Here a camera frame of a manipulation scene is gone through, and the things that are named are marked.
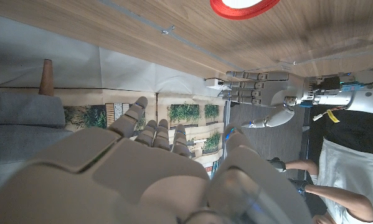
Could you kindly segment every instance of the white shirt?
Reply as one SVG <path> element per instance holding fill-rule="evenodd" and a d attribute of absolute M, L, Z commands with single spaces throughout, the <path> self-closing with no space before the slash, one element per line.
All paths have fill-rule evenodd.
<path fill-rule="evenodd" d="M 373 205 L 373 154 L 355 151 L 323 139 L 318 181 L 314 184 L 338 187 L 365 195 Z M 352 217 L 340 204 L 324 197 L 321 198 L 337 224 L 368 224 Z"/>

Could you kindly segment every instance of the red tape roll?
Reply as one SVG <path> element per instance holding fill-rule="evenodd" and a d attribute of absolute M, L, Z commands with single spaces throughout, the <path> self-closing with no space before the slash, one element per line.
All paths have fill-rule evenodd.
<path fill-rule="evenodd" d="M 244 8 L 244 9 L 232 9 L 222 2 L 222 0 L 210 0 L 211 8 L 219 16 L 222 16 L 231 20 L 243 20 L 257 16 L 261 13 L 266 12 L 273 6 L 275 6 L 280 0 L 262 0 L 259 3 Z"/>

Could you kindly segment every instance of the grass picture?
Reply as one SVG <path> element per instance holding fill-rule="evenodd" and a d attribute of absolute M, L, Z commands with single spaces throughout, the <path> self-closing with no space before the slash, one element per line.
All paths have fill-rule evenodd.
<path fill-rule="evenodd" d="M 136 123 L 135 131 L 142 131 L 146 126 L 146 118 L 144 117 L 144 112 L 142 118 Z"/>
<path fill-rule="evenodd" d="M 216 118 L 219 115 L 218 105 L 205 105 L 204 116 L 205 118 Z"/>
<path fill-rule="evenodd" d="M 107 126 L 105 105 L 64 106 L 64 115 L 66 125 L 73 124 L 76 129 Z"/>
<path fill-rule="evenodd" d="M 209 138 L 207 138 L 207 141 L 204 143 L 204 146 L 203 146 L 203 154 L 216 152 L 218 150 L 218 144 L 219 144 L 220 137 L 221 137 L 221 134 L 219 134 L 218 132 L 215 132 Z"/>
<path fill-rule="evenodd" d="M 180 122 L 184 121 L 197 121 L 200 118 L 199 105 L 171 105 L 167 107 L 169 120 Z"/>

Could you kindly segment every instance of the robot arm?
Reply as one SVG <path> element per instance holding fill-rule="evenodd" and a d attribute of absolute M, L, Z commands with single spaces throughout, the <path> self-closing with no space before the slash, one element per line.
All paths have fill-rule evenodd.
<path fill-rule="evenodd" d="M 288 72 L 227 72 L 241 82 L 224 82 L 224 99 L 255 106 L 275 107 L 266 118 L 244 122 L 245 128 L 274 127 L 293 117 L 294 105 L 329 105 L 373 113 L 373 70 L 340 73 L 323 78 L 297 77 Z"/>
<path fill-rule="evenodd" d="M 33 157 L 0 188 L 0 223 L 286 223 L 311 217 L 292 184 L 225 129 L 228 156 L 210 181 L 183 126 L 149 121 L 140 98 L 108 129 L 87 128 Z"/>

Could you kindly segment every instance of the robot finger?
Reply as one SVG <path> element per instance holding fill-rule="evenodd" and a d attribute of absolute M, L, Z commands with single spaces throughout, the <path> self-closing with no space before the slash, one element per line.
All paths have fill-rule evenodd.
<path fill-rule="evenodd" d="M 253 150 L 250 141 L 244 135 L 240 126 L 236 126 L 234 124 L 229 124 L 228 126 L 226 126 L 224 130 L 224 137 L 225 146 L 228 153 L 230 153 L 233 149 L 238 148 L 239 146 L 247 147 Z"/>
<path fill-rule="evenodd" d="M 178 124 L 175 129 L 174 144 L 171 152 L 191 158 L 191 152 L 187 148 L 185 127 Z"/>
<path fill-rule="evenodd" d="M 153 147 L 159 147 L 167 151 L 170 150 L 168 141 L 168 122 L 166 119 L 162 119 L 159 122 L 156 137 L 153 142 Z"/>
<path fill-rule="evenodd" d="M 148 99 L 142 96 L 131 106 L 131 108 L 125 112 L 120 118 L 118 118 L 108 129 L 114 131 L 119 135 L 129 138 L 134 132 L 136 123 L 142 118 L 144 109 L 148 105 Z"/>
<path fill-rule="evenodd" d="M 145 144 L 149 147 L 153 144 L 154 134 L 156 134 L 157 122 L 150 120 L 143 131 L 136 137 L 135 141 Z"/>

